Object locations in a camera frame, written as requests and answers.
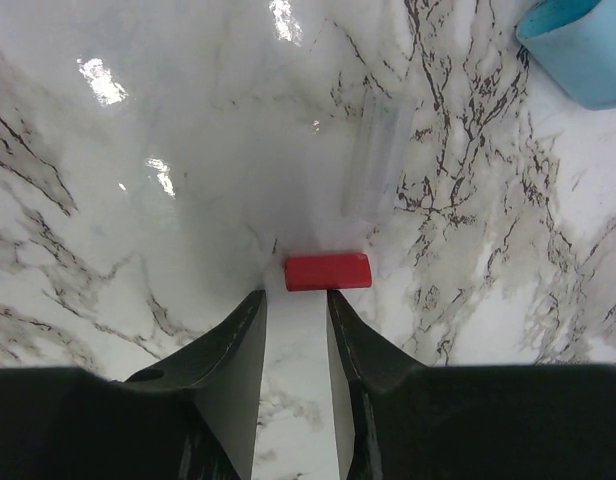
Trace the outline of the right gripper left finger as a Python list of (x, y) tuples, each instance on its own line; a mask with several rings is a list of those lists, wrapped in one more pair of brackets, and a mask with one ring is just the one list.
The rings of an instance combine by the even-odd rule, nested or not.
[(0, 368), (0, 479), (247, 479), (266, 338), (254, 291), (125, 381)]

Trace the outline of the light blue marker cap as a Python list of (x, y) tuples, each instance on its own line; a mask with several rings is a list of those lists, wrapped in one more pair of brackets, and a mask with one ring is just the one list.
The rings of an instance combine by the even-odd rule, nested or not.
[(542, 1), (516, 38), (579, 105), (616, 109), (616, 0)]

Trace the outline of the clear pen cap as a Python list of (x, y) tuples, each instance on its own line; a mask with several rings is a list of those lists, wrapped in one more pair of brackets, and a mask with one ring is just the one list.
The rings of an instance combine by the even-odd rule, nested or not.
[(342, 198), (344, 216), (380, 223), (394, 209), (416, 107), (403, 93), (366, 93)]

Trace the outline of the small red pen cap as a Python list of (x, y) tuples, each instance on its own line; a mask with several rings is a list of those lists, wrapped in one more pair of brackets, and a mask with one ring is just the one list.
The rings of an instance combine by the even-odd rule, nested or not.
[(284, 264), (284, 279), (290, 292), (372, 286), (370, 262), (363, 253), (289, 257)]

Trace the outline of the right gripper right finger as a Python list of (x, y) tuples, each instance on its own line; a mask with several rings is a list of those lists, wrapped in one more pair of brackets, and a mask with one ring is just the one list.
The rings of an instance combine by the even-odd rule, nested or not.
[(343, 479), (616, 479), (616, 366), (429, 367), (327, 294)]

